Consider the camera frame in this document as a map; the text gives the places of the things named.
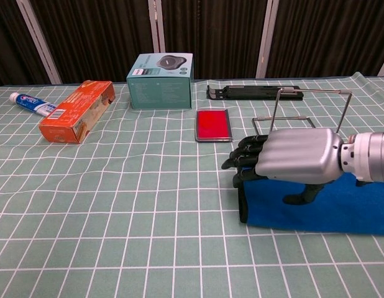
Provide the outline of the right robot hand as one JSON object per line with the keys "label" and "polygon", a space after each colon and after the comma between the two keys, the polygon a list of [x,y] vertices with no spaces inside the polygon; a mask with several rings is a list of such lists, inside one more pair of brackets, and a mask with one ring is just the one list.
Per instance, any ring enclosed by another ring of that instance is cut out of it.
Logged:
{"label": "right robot hand", "polygon": [[221,168],[237,169],[234,187],[260,179],[303,184],[301,193],[288,194],[283,202],[305,205],[313,202],[326,184],[342,176],[341,145],[342,139],[331,129],[273,130],[243,138]]}

